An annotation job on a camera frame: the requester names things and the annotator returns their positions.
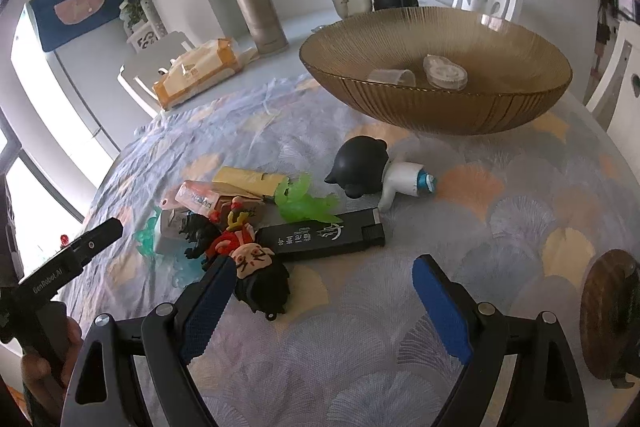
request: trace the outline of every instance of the blue gripper pad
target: blue gripper pad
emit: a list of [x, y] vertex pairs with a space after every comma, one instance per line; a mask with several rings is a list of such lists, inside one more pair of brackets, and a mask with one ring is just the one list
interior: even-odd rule
[[220, 272], [213, 279], [184, 325], [184, 340], [180, 349], [180, 357], [185, 365], [204, 353], [211, 340], [211, 335], [213, 335], [213, 330], [216, 329], [222, 312], [225, 310], [226, 303], [236, 287], [236, 263], [227, 256], [224, 261]]
[[466, 320], [427, 261], [418, 257], [414, 261], [412, 276], [415, 291], [447, 352], [466, 365], [472, 355]]

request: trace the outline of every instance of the amber glass bowl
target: amber glass bowl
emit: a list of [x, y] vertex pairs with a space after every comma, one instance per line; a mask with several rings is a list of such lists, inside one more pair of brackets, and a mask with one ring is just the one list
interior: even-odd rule
[[[432, 87], [428, 54], [465, 68], [460, 91]], [[554, 45], [495, 17], [453, 8], [396, 8], [357, 15], [311, 35], [300, 60], [339, 100], [378, 120], [446, 134], [489, 134], [552, 107], [572, 79]], [[372, 70], [409, 69], [417, 87], [367, 82]]]

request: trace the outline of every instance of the window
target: window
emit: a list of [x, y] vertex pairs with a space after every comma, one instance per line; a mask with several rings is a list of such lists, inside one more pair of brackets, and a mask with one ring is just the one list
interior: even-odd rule
[[30, 102], [60, 147], [98, 187], [111, 163], [110, 156], [82, 122], [49, 68], [26, 8], [15, 30], [11, 62]]
[[14, 208], [18, 251], [24, 274], [28, 276], [60, 250], [63, 233], [73, 239], [82, 225], [47, 192], [20, 159], [7, 172], [6, 182]]

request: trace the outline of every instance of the figurine face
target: figurine face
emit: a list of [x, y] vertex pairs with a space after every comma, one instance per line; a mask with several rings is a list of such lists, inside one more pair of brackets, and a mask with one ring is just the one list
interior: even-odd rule
[[248, 243], [236, 248], [231, 257], [236, 261], [238, 279], [244, 279], [256, 270], [269, 266], [273, 262], [272, 255], [273, 251], [257, 243]]
[[384, 140], [355, 136], [340, 147], [324, 181], [340, 185], [349, 198], [376, 194], [382, 190], [382, 174], [388, 160]]

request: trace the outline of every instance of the black box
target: black box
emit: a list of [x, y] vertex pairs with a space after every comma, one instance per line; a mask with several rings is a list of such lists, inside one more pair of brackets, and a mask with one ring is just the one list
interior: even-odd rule
[[385, 246], [377, 208], [338, 214], [341, 223], [300, 221], [258, 230], [255, 242], [285, 263]]

